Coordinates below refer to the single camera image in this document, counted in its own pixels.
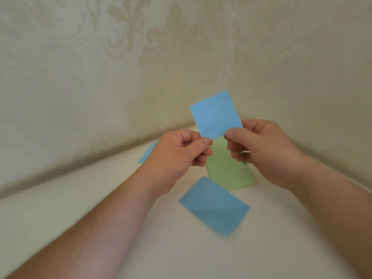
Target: light green sticky note pad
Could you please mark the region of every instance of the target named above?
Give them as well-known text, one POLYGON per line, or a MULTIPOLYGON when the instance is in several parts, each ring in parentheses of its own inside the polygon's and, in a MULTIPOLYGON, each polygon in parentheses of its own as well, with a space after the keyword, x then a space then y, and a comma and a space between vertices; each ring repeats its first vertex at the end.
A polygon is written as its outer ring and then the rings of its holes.
POLYGON ((255 182, 246 166, 233 159, 224 137, 213 139, 212 155, 207 159, 211 179, 228 191, 236 190, 255 182))

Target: wallpaper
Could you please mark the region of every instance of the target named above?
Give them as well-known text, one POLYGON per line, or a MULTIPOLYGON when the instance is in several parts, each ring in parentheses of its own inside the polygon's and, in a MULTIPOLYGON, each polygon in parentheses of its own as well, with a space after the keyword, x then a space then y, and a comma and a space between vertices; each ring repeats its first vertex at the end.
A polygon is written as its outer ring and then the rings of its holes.
POLYGON ((0 0, 0 190, 241 117, 372 184, 372 0, 0 0))

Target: forearm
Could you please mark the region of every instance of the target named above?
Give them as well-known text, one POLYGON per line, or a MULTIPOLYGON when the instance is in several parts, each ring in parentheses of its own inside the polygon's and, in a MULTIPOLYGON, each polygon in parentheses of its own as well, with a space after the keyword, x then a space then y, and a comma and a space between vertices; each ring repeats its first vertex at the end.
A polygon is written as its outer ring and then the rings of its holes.
POLYGON ((113 278, 156 200, 149 182, 133 174, 9 279, 113 278))
POLYGON ((365 277, 372 277, 372 194, 312 158, 291 191, 365 277))

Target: person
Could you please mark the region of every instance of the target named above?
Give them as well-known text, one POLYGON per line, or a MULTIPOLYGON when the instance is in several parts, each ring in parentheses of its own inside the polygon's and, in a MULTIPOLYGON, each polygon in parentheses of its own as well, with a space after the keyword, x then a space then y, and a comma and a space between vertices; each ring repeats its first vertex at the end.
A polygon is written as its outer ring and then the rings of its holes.
MULTIPOLYGON (((371 278, 372 194, 303 154, 276 123, 248 119, 242 125, 225 135, 232 158, 253 164, 268 181, 290 191, 371 278)), ((204 166, 210 145, 209 138, 192 130, 165 133, 132 176, 7 278, 115 277, 156 199, 190 166, 204 166)))

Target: blue paper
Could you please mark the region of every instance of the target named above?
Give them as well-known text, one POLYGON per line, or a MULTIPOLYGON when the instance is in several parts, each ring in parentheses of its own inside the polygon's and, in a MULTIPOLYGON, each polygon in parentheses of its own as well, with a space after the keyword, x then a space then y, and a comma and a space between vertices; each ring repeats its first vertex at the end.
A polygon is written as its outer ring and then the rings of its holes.
POLYGON ((137 163, 144 162, 148 158, 148 156, 151 154, 152 150, 155 148, 155 145, 156 145, 156 142, 152 143, 137 163))
POLYGON ((179 200, 193 215, 224 235, 235 230, 250 207, 203 176, 179 200))
POLYGON ((192 105, 190 110, 202 137, 215 139, 230 128, 242 127, 227 90, 192 105))

